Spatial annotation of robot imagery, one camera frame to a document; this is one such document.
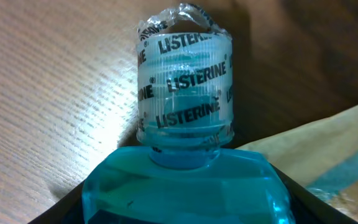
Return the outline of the blue Listerine mouthwash bottle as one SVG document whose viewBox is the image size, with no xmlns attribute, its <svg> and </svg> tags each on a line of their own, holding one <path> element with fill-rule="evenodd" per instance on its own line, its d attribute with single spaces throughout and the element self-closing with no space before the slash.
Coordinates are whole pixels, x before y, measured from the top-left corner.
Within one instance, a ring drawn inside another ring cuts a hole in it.
<svg viewBox="0 0 358 224">
<path fill-rule="evenodd" d="M 232 39 L 195 4 L 138 28 L 139 145 L 86 178 L 85 223 L 294 223 L 289 193 L 233 138 Z"/>
</svg>

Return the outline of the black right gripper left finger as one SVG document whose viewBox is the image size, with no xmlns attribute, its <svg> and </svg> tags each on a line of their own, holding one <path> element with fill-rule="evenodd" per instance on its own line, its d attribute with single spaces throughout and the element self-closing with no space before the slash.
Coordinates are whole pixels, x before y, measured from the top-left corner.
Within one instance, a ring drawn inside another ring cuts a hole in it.
<svg viewBox="0 0 358 224">
<path fill-rule="evenodd" d="M 29 224 L 84 224 L 81 194 L 84 181 Z"/>
</svg>

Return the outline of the yellow white snack bag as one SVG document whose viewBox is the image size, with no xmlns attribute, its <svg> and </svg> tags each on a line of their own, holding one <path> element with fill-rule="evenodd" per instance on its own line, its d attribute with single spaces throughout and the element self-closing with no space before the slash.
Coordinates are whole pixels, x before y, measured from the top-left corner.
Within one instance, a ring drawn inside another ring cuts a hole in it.
<svg viewBox="0 0 358 224">
<path fill-rule="evenodd" d="M 240 147 L 358 222 L 358 105 Z"/>
</svg>

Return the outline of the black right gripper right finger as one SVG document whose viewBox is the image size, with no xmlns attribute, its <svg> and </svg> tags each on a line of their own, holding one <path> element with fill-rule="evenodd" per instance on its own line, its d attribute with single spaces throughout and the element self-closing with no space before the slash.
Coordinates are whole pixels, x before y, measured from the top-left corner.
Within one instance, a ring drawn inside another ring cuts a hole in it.
<svg viewBox="0 0 358 224">
<path fill-rule="evenodd" d="M 296 183 L 273 166 L 290 195 L 290 208 L 296 223 L 302 224 L 358 224 Z"/>
</svg>

